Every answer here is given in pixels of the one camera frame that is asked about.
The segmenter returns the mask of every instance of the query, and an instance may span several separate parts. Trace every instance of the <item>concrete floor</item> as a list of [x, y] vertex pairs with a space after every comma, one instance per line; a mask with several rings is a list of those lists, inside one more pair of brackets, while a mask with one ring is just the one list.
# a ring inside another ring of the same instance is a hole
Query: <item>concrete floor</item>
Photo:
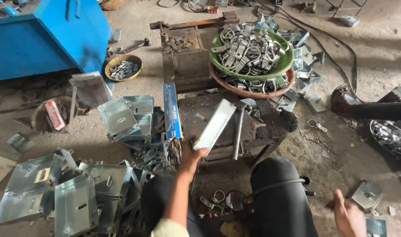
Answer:
[[[284, 9], [294, 17], [325, 30], [349, 44], [357, 54], [358, 63], [358, 95], [365, 101], [376, 101], [396, 86], [401, 86], [401, 1], [373, 0], [368, 1], [358, 15], [360, 24], [354, 28], [338, 25], [330, 19], [333, 12], [325, 0], [317, 0], [317, 13], [299, 13], [296, 2], [286, 1]], [[226, 11], [236, 11], [241, 22], [251, 22], [256, 19], [256, 8], [229, 7]], [[186, 5], [173, 8], [161, 8], [155, 1], [126, 0], [123, 6], [112, 12], [105, 12], [112, 29], [122, 30], [122, 39], [113, 47], [126, 47], [135, 41], [149, 38], [153, 45], [140, 48], [133, 52], [144, 62], [144, 68], [134, 80], [116, 83], [114, 96], [153, 94], [155, 105], [163, 106], [162, 101], [162, 57], [160, 52], [159, 30], [150, 30], [149, 23], [164, 20], [175, 24], [203, 19], [211, 19], [221, 14], [192, 13]], [[282, 30], [295, 28], [283, 17], [275, 18]], [[351, 74], [353, 57], [344, 46], [337, 47], [331, 38], [311, 31], [315, 34], [330, 55]], [[318, 45], [309, 38], [313, 52], [319, 52]], [[324, 66], [317, 66], [314, 71], [324, 77], [323, 83], [313, 84], [311, 93], [318, 93], [326, 104], [333, 89], [344, 83], [328, 57]], [[15, 108], [23, 103], [21, 95], [8, 86], [19, 84], [17, 79], [0, 82], [0, 110]], [[382, 151], [368, 138], [365, 127], [357, 126], [351, 120], [342, 119], [330, 111], [313, 116], [300, 100], [294, 108], [298, 118], [298, 129], [288, 135], [287, 139], [274, 152], [290, 160], [298, 169], [300, 175], [308, 175], [312, 180], [309, 190], [317, 193], [309, 197], [310, 207], [316, 229], [321, 237], [340, 236], [336, 230], [333, 213], [324, 209], [325, 203], [332, 198], [335, 188], [348, 193], [359, 181], [367, 179], [381, 186], [386, 196], [378, 206], [381, 217], [387, 221], [388, 235], [401, 236], [401, 161], [396, 161], [391, 155]], [[51, 153], [57, 147], [73, 148], [73, 157], [103, 160], [106, 164], [117, 164], [128, 159], [128, 150], [118, 143], [109, 143], [106, 138], [107, 129], [98, 111], [90, 116], [79, 116], [73, 122], [72, 134], [36, 134], [31, 130], [16, 124], [12, 119], [29, 117], [31, 110], [0, 115], [0, 151], [8, 152], [9, 158], [20, 162], [38, 158]], [[329, 129], [326, 134], [319, 130], [310, 129], [306, 122], [314, 119]], [[310, 129], [310, 134], [320, 137], [334, 151], [308, 141], [299, 133], [302, 129]], [[6, 144], [5, 141], [17, 132], [23, 132], [31, 137], [35, 145], [24, 155], [20, 156]], [[322, 151], [330, 157], [322, 156]], [[195, 197], [210, 197], [214, 191], [221, 189], [241, 189], [250, 191], [250, 173], [243, 163], [226, 165], [209, 165], [201, 169], [197, 177]], [[0, 200], [7, 185], [8, 175], [0, 183]], [[390, 216], [388, 206], [397, 210], [396, 216]], [[32, 225], [21, 222], [8, 226], [0, 226], [0, 236], [47, 236], [53, 230], [52, 220], [40, 219]]]

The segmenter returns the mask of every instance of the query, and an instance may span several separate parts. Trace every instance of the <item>blue metal machine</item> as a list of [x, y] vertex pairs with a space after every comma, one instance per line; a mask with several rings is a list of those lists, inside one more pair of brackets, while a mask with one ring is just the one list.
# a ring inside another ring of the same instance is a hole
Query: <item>blue metal machine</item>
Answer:
[[28, 0], [12, 10], [0, 12], [0, 80], [101, 72], [111, 28], [97, 0]]

